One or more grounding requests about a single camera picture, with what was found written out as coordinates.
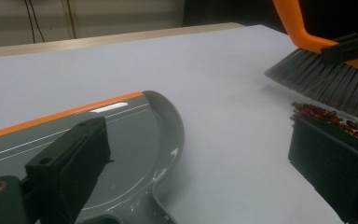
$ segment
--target table surface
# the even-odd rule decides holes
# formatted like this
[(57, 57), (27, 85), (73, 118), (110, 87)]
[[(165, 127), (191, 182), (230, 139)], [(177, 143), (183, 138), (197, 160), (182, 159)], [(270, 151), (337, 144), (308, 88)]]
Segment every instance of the table surface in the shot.
[(342, 223), (287, 160), (293, 101), (264, 72), (296, 47), (236, 23), (0, 48), (0, 129), (133, 91), (183, 118), (157, 195), (178, 223)]

